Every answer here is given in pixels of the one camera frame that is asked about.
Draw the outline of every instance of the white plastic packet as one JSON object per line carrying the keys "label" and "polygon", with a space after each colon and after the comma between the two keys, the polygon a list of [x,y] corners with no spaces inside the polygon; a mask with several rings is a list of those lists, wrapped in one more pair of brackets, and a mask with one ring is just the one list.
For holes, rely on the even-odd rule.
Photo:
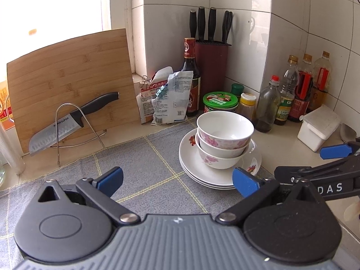
{"label": "white plastic packet", "polygon": [[151,100],[154,108],[152,125],[178,123],[186,120],[193,76],[193,71],[180,71],[169,75],[167,92],[161,98],[157,97]]}
{"label": "white plastic packet", "polygon": [[171,67],[163,68],[156,72],[150,83],[144,84],[140,93],[136,95],[137,106],[139,107],[141,123],[144,124],[153,119],[153,105],[151,100],[156,98],[156,91],[167,83],[167,78],[173,73]]}

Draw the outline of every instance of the cutting board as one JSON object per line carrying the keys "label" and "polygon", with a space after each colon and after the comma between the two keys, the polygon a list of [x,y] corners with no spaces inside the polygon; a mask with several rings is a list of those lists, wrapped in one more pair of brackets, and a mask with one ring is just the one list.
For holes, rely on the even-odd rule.
{"label": "cutting board", "polygon": [[[55,122],[63,103],[78,106],[118,91],[119,100],[87,116],[95,131],[139,121],[125,29],[68,39],[7,64],[15,127],[23,152],[30,138]],[[64,106],[58,118],[74,110]],[[85,124],[66,139],[92,134]]]}

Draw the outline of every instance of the white bowl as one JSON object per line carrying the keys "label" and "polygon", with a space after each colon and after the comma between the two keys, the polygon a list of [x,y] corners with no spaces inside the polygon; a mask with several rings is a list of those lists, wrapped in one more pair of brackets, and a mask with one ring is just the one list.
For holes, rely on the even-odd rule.
{"label": "white bowl", "polygon": [[229,167],[232,167],[235,164],[237,164],[241,158],[241,155],[238,157],[234,157],[234,158],[222,158],[222,157],[216,157],[211,154],[208,154],[200,147],[199,135],[197,133],[195,135],[195,142],[196,142],[196,146],[199,149],[199,154],[200,154],[201,159],[209,167],[213,167],[215,169],[228,169]]}
{"label": "white bowl", "polygon": [[246,146],[238,148],[238,149],[222,149],[222,148],[211,146],[210,144],[206,143],[200,137],[199,130],[197,131],[197,134],[199,136],[199,144],[200,144],[200,147],[202,148],[202,150],[204,150],[208,154],[214,155],[216,157],[221,157],[221,158],[238,157],[244,152],[245,148],[248,146],[248,145],[246,145]]}
{"label": "white bowl", "polygon": [[222,149],[239,149],[249,144],[253,124],[234,112],[215,110],[197,119],[199,136],[208,144]]}

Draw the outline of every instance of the green plastic lid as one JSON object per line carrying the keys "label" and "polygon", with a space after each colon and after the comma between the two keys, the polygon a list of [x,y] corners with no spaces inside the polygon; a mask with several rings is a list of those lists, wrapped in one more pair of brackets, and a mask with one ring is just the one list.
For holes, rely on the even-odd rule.
{"label": "green plastic lid", "polygon": [[231,84],[231,93],[240,96],[244,92],[244,86],[239,83]]}
{"label": "green plastic lid", "polygon": [[228,92],[214,91],[204,95],[203,102],[212,108],[229,109],[238,104],[238,98]]}

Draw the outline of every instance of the stack of plates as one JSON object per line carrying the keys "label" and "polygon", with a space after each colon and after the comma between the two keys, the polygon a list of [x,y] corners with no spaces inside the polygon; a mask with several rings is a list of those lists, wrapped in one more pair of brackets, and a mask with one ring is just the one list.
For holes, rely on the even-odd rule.
{"label": "stack of plates", "polygon": [[233,170],[241,167],[252,175],[256,175],[261,165],[261,153],[253,140],[250,141],[250,149],[244,153],[239,162],[229,169],[214,169],[203,162],[195,143],[196,129],[187,133],[179,146],[179,160],[186,174],[199,184],[216,189],[232,190]]}

